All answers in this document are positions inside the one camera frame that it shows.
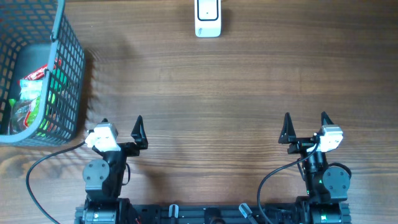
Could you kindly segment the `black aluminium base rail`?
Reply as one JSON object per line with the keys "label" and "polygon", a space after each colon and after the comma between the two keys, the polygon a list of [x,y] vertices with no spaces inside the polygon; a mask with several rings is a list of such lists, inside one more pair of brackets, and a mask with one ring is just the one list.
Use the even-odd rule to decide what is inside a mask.
{"label": "black aluminium base rail", "polygon": [[[119,223],[118,218],[127,218],[126,223],[265,223],[256,206],[247,206],[242,212],[237,205],[188,206],[133,205],[130,214],[121,215],[116,207],[77,207],[75,223]],[[300,209],[296,203],[272,203],[264,207],[272,223],[342,223],[352,222],[347,203],[339,205],[310,206]]]}

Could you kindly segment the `green clear snack bag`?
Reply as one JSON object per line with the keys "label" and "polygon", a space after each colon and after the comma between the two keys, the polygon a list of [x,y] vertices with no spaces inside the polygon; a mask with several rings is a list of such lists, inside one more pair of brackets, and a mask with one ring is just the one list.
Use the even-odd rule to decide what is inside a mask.
{"label": "green clear snack bag", "polygon": [[40,96],[22,95],[19,100],[10,99],[11,116],[8,133],[18,134],[32,125],[39,114]]}

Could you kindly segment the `green lid jar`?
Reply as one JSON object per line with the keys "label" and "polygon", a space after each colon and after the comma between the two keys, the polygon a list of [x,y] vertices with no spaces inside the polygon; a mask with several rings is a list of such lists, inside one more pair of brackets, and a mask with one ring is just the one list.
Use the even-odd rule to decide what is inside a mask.
{"label": "green lid jar", "polygon": [[50,87],[58,94],[61,94],[65,90],[66,86],[67,86],[66,75],[60,69],[54,70],[52,73]]}

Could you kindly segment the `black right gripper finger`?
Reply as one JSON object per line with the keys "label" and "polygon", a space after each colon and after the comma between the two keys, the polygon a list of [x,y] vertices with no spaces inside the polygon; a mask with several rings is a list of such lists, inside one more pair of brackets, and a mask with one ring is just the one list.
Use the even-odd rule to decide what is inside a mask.
{"label": "black right gripper finger", "polygon": [[324,125],[333,125],[333,121],[330,119],[330,117],[327,115],[325,111],[321,113],[321,123],[322,126]]}
{"label": "black right gripper finger", "polygon": [[279,135],[279,144],[292,144],[296,142],[296,133],[289,112],[284,116],[284,123]]}

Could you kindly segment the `red snack wrapper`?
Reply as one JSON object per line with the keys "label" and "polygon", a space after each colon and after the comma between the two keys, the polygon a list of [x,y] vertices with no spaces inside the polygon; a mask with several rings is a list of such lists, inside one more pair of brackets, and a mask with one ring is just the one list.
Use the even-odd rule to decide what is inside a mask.
{"label": "red snack wrapper", "polygon": [[[62,65],[62,60],[56,58],[55,59],[55,63],[53,65],[53,69],[56,69],[57,66],[61,66]],[[48,65],[45,64],[43,66],[41,66],[40,68],[34,70],[33,72],[29,73],[28,75],[26,75],[23,80],[40,80],[41,78],[43,78],[45,76],[45,71],[47,69]]]}

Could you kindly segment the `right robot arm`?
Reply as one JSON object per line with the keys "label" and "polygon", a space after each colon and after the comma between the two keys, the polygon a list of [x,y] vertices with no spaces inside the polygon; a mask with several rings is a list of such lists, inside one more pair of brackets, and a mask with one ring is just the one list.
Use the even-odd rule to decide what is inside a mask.
{"label": "right robot arm", "polygon": [[326,153],[338,148],[343,130],[329,116],[321,114],[321,128],[312,137],[296,136],[290,114],[284,116],[278,140],[288,144],[288,154],[299,154],[298,169],[305,182],[307,195],[297,197],[289,206],[292,223],[349,223],[349,209],[344,201],[352,177],[351,170],[341,163],[329,163]]}

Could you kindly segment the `white barcode scanner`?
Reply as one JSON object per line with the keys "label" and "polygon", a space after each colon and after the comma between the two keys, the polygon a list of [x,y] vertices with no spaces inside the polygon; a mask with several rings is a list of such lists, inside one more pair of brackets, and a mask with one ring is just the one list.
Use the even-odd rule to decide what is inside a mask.
{"label": "white barcode scanner", "polygon": [[194,0],[195,35],[214,38],[221,34],[221,0]]}

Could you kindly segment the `dark grey mesh basket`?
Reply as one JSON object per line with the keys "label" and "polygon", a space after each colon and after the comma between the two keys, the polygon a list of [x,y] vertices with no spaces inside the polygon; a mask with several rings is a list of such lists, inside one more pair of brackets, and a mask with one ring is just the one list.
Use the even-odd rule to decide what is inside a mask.
{"label": "dark grey mesh basket", "polygon": [[[65,90],[50,87],[55,59],[67,77]],[[56,146],[75,133],[85,71],[85,53],[65,14],[65,1],[1,1],[1,144]],[[20,80],[47,64],[39,114],[21,133],[8,133],[10,99],[19,99]]]}

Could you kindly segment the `pale teal snack packet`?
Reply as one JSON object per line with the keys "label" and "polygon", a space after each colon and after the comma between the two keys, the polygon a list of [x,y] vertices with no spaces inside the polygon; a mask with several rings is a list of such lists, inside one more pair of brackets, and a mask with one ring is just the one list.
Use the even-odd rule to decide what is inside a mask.
{"label": "pale teal snack packet", "polygon": [[34,100],[41,95],[42,80],[20,80],[20,99]]}

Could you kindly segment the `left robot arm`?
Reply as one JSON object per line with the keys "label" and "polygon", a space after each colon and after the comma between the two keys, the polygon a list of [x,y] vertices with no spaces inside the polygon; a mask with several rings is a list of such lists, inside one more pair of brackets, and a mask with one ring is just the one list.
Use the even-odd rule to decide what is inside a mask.
{"label": "left robot arm", "polygon": [[118,143],[118,130],[106,118],[85,139],[85,144],[101,156],[83,169],[86,200],[77,207],[75,223],[140,223],[141,217],[128,198],[121,198],[124,173],[130,172],[128,157],[140,155],[148,148],[142,116],[132,129],[133,142]]}

